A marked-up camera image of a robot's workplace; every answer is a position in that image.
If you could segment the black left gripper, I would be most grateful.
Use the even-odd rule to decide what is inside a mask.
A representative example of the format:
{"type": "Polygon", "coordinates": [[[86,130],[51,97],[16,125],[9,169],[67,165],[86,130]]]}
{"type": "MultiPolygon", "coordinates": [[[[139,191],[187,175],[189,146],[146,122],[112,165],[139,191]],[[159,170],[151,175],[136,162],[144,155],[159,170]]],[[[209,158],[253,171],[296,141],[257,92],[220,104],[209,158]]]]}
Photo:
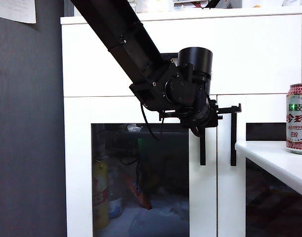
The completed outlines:
{"type": "Polygon", "coordinates": [[[181,114],[181,117],[176,111],[160,111],[159,120],[162,121],[165,118],[180,119],[182,127],[189,128],[195,136],[203,136],[205,128],[218,126],[218,121],[223,119],[223,116],[219,114],[234,114],[241,111],[241,103],[238,106],[218,108],[216,100],[211,100],[207,97],[202,109],[195,108],[192,111],[181,114]]]}

